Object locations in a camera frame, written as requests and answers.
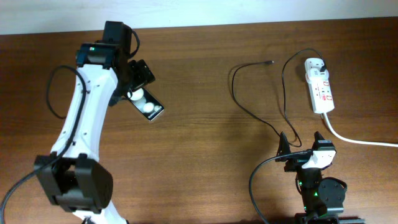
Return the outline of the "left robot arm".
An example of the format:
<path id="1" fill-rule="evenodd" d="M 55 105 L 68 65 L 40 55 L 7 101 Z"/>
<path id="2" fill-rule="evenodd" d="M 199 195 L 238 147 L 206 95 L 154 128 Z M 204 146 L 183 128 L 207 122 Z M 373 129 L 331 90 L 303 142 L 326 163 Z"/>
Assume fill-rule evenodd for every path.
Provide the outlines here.
<path id="1" fill-rule="evenodd" d="M 113 202 L 113 177 L 99 163 L 106 111 L 130 102 L 152 121 L 164 106 L 146 89 L 155 76 L 144 60 L 133 60 L 136 32 L 123 22 L 107 21 L 103 37 L 84 43 L 76 53 L 75 89 L 57 141 L 47 156 L 37 156 L 36 176 L 52 205 L 83 223 L 127 223 Z"/>

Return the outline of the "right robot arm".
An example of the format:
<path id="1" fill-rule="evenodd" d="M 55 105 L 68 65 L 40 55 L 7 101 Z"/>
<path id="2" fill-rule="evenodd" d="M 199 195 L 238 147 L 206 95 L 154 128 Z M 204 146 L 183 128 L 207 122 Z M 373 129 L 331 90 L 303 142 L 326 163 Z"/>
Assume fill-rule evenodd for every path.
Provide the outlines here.
<path id="1" fill-rule="evenodd" d="M 284 133 L 280 134 L 277 162 L 285 164 L 285 172 L 295 172 L 295 185 L 302 197 L 304 213 L 294 217 L 295 223 L 365 223 L 356 217 L 340 218 L 348 186 L 346 182 L 324 177 L 322 171 L 332 165 L 336 149 L 317 131 L 310 149 L 292 152 Z"/>

